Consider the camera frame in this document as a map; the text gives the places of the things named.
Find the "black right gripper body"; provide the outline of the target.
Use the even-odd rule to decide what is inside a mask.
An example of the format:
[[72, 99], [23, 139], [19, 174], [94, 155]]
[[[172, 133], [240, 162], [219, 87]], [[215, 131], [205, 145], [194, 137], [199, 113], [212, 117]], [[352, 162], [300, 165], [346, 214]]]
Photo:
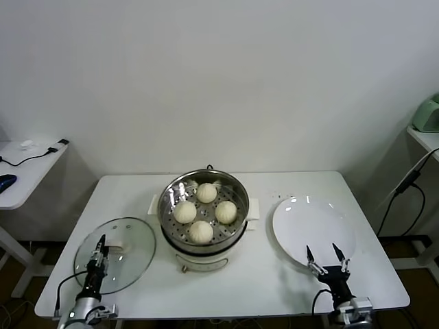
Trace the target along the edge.
[[326, 284], [334, 302], [347, 302], [353, 298], [353, 294], [347, 285], [350, 274], [342, 271], [341, 266], [323, 267], [323, 274], [318, 274], [318, 281]]

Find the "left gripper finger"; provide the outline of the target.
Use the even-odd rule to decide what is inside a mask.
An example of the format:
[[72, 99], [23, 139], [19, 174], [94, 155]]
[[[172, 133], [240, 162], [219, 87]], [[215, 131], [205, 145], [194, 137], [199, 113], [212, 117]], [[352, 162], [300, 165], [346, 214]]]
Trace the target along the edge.
[[103, 234], [97, 244], [97, 266], [101, 266], [108, 257], [108, 247], [106, 246], [106, 235]]

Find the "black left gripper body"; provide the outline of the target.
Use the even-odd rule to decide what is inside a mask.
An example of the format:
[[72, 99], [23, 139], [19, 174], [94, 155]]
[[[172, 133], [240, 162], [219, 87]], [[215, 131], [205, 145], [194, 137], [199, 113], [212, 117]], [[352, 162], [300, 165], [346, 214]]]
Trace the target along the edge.
[[104, 259], [90, 260], [86, 266], [86, 277], [82, 288], [82, 297], [101, 298], [101, 287], [106, 276], [107, 264]]

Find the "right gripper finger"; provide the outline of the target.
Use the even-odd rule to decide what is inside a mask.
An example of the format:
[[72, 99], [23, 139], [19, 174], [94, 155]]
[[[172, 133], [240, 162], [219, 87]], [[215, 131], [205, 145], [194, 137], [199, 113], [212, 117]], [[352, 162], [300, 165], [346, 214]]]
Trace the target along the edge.
[[335, 255], [337, 256], [337, 259], [340, 262], [341, 265], [341, 272], [348, 273], [348, 265], [350, 260], [345, 257], [343, 251], [334, 243], [332, 243]]
[[311, 273], [314, 276], [323, 276], [326, 274], [326, 269], [324, 269], [323, 267], [321, 267], [316, 261], [315, 258], [313, 257], [313, 254], [311, 252], [311, 249], [309, 248], [309, 246], [306, 246], [306, 250], [307, 250], [307, 267], [309, 268], [309, 270], [311, 271]]

